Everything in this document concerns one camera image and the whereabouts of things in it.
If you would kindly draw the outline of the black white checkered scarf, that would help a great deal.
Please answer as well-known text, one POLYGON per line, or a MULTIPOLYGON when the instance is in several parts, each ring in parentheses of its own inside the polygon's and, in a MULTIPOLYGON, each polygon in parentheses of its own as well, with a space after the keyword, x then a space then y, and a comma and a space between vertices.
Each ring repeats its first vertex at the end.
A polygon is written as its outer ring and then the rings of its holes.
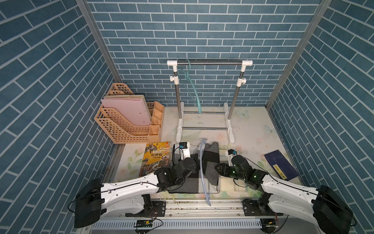
POLYGON ((220 164, 219 144, 218 142, 206 143, 202 152, 196 152, 191 158, 197 161, 199 171, 192 173, 184 180, 182 186, 178 185, 177 189, 171 191, 171 194, 218 194, 220 192, 220 176, 216 166, 220 164))

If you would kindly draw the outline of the light blue clothes hanger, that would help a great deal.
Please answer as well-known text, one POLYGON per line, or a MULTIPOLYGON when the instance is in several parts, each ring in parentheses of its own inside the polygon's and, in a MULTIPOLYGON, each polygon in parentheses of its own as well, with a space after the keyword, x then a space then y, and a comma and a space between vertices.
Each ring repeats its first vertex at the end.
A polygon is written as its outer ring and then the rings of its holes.
POLYGON ((206 202, 207 202, 208 206, 211 206, 210 194, 207 191, 206 186, 205 186, 205 176, 204 176, 204 172, 203 172, 203 152, 204 152, 204 149, 205 149, 205 145, 206 145, 206 138, 202 139, 202 141, 200 143, 200 146, 199 146, 199 153, 198 154, 199 154, 200 166, 201 166, 200 179, 201 179, 201 183, 202 183, 202 187, 203 187, 206 202))

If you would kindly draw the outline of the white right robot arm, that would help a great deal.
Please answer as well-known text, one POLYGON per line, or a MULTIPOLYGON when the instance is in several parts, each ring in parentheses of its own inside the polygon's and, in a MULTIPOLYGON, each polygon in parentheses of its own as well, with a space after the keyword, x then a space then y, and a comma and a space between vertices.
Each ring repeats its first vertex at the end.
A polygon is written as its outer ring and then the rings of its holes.
POLYGON ((324 234, 347 234, 356 225, 353 211, 330 187, 305 187, 273 177, 261 167, 250 166, 250 160, 235 155, 231 164, 215 167, 224 177, 242 180, 250 189, 262 192, 258 206, 308 221, 324 234))

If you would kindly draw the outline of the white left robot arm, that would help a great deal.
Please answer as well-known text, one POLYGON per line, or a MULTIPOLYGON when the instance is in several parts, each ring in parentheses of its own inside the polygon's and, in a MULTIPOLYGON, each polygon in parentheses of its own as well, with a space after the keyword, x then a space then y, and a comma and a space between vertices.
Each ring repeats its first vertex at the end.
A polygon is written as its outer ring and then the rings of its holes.
POLYGON ((136 179, 102 183, 99 178, 89 181, 72 201, 75 205, 74 228, 84 228, 99 221, 102 215, 137 215, 151 207, 150 195, 174 192, 187 183, 187 178, 200 171, 197 154, 174 166, 161 167, 136 179))

